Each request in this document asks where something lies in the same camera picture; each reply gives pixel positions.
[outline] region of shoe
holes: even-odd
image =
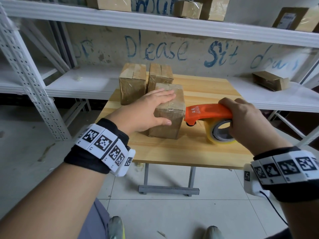
[[[206,229],[203,239],[224,239],[224,237],[216,226],[210,226]]]
[[[114,216],[107,224],[107,239],[125,239],[125,231],[122,219]]]

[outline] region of floor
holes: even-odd
[[[98,114],[81,112],[69,128],[71,134],[93,123]],[[0,218],[54,170],[72,146],[73,141],[54,141],[33,108],[0,106]],[[189,170],[151,164],[148,181],[187,187]],[[210,225],[219,227],[226,239],[259,239],[285,228],[266,199],[244,192],[241,170],[197,168],[194,187],[200,194],[192,197],[141,195],[137,189],[143,181],[144,168],[133,164],[125,177],[108,175],[98,195],[111,216],[122,217],[128,239],[199,239]]]

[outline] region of tape dispenser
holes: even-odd
[[[235,139],[224,124],[232,121],[231,111],[221,104],[202,104],[186,107],[185,119],[188,126],[194,126],[197,120],[204,121],[207,138],[217,144],[232,143]]]

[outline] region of shelf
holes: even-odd
[[[249,78],[227,77],[227,80],[258,109],[319,112],[319,94],[298,83],[290,82],[290,88],[274,92],[254,84]]]
[[[47,65],[36,64],[38,71],[45,79],[57,72],[56,68]],[[26,94],[18,75],[13,71],[7,60],[0,60],[0,93]]]
[[[26,0],[0,2],[7,15],[14,17],[319,48],[318,33]]]
[[[100,65],[70,70],[45,88],[48,96],[108,100],[119,86],[121,68]]]

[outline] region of cable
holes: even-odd
[[[267,196],[264,192],[262,192],[261,190],[260,190],[259,192],[260,192],[261,194],[263,194],[263,195],[267,198],[267,200],[269,201],[269,203],[271,204],[271,206],[273,207],[273,209],[276,211],[277,215],[282,219],[282,221],[283,221],[286,225],[288,225],[288,223],[284,220],[284,218],[281,217],[281,215],[279,214],[279,212],[276,210],[276,208],[274,207],[274,205],[272,204],[272,202],[270,201],[270,199],[268,198],[268,196]]]

